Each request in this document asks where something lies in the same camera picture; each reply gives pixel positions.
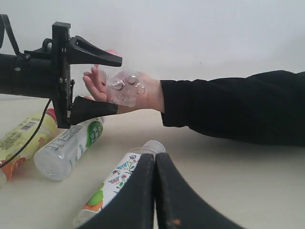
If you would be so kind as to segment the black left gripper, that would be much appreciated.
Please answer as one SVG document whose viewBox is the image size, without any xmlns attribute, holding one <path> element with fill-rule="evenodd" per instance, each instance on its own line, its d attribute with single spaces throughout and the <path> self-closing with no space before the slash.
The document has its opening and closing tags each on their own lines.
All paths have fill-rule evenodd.
<svg viewBox="0 0 305 229">
<path fill-rule="evenodd" d="M 29 55 L 23 95 L 50 98 L 59 128 L 70 128 L 81 122 L 109 115 L 116 115 L 118 105 L 77 96 L 72 104 L 69 64 L 98 64 L 121 67 L 122 57 L 102 50 L 81 36 L 70 36 L 69 23 L 55 22 L 52 38 L 41 48 L 25 51 Z M 66 44 L 68 43 L 68 62 Z"/>
</svg>

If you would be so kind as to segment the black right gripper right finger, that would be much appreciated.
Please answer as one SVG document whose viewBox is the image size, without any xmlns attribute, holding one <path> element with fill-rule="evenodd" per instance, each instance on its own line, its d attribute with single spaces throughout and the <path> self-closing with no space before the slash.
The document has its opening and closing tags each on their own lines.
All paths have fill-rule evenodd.
<svg viewBox="0 0 305 229">
<path fill-rule="evenodd" d="M 206 203 L 188 185 L 167 153 L 155 157 L 154 185 L 160 229 L 242 228 Z"/>
</svg>

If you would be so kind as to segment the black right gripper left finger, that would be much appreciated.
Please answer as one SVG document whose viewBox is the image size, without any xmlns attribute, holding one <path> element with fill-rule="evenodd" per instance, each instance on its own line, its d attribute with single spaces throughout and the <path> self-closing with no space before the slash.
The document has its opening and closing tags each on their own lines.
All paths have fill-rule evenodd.
<svg viewBox="0 0 305 229">
<path fill-rule="evenodd" d="M 154 155 L 142 154 L 120 192 L 97 215 L 78 229 L 153 228 Z"/>
</svg>

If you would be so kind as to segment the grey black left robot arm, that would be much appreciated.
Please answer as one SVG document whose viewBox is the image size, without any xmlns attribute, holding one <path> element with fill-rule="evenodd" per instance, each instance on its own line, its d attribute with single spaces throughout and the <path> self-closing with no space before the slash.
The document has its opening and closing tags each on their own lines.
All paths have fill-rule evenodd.
<svg viewBox="0 0 305 229">
<path fill-rule="evenodd" d="M 0 39 L 7 35 L 15 52 L 0 56 L 1 94 L 51 99 L 58 128 L 62 129 L 114 115 L 118 109 L 115 104 L 74 98 L 75 81 L 70 77 L 70 65 L 122 65 L 122 57 L 101 50 L 80 36 L 70 37 L 70 27 L 69 23 L 55 22 L 52 38 L 45 39 L 41 48 L 20 52 L 8 16 L 0 16 Z"/>
</svg>

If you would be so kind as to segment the person's open bare hand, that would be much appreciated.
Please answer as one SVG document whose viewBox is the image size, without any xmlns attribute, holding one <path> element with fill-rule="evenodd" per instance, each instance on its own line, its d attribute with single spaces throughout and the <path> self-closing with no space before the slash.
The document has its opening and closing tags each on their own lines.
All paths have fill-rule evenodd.
<svg viewBox="0 0 305 229">
<path fill-rule="evenodd" d="M 139 73 L 145 84 L 145 93 L 138 96 L 136 104 L 133 107 L 118 105 L 117 114 L 123 114 L 141 109 L 153 109 L 164 113 L 165 108 L 161 81 L 153 79 L 143 72 Z M 93 66 L 90 72 L 84 72 L 83 81 L 94 100 L 110 103 L 106 93 L 105 84 L 101 80 L 97 65 Z"/>
</svg>

